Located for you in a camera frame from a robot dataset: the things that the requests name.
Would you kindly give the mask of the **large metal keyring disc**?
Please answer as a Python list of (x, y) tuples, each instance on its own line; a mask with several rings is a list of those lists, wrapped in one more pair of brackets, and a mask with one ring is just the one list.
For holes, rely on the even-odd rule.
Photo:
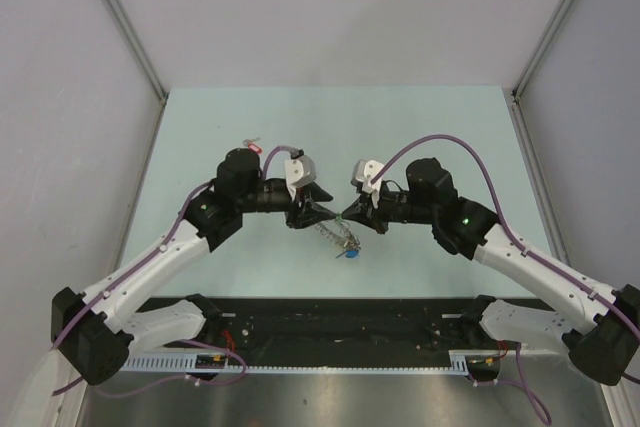
[(350, 224), (344, 219), (341, 223), (335, 222), (335, 219), (321, 222), (314, 225), (314, 229), (329, 242), (336, 245), (340, 252), (347, 246), (358, 247), (361, 251), (359, 238), (352, 231)]

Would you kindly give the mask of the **key with blue tag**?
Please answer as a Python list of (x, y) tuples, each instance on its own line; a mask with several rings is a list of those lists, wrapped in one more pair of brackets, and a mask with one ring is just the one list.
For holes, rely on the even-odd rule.
[(336, 258), (355, 259), (359, 256), (359, 253), (360, 249), (358, 247), (347, 246), (342, 249), (342, 251), (336, 256)]

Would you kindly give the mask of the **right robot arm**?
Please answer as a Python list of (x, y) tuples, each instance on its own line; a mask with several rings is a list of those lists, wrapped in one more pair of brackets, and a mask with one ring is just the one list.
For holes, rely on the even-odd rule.
[(473, 348), (504, 340), (568, 356), (588, 378), (615, 386), (639, 349), (639, 290), (616, 289), (585, 276), (508, 233), (497, 213), (458, 194), (451, 174), (434, 158), (406, 169), (408, 187), (392, 191), (378, 179), (383, 165), (361, 160), (352, 174), (359, 197), (342, 213), (379, 234), (389, 224), (424, 224), (448, 253), (507, 276), (546, 305), (518, 307), (490, 296), (475, 299), (461, 323)]

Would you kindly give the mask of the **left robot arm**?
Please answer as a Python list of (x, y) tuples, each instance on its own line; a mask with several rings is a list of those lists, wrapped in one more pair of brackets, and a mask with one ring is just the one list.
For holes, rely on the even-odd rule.
[(80, 380), (97, 386), (137, 353), (173, 342), (207, 347), (221, 334), (220, 310), (202, 295), (163, 309), (140, 307), (169, 280), (214, 252), (254, 213), (281, 213), (291, 229), (335, 218), (326, 208), (331, 194), (316, 182), (314, 162), (294, 149), (282, 178), (266, 178), (258, 153), (229, 151), (215, 177), (197, 186), (169, 230), (129, 265), (76, 293), (65, 287), (52, 299), (54, 351)]

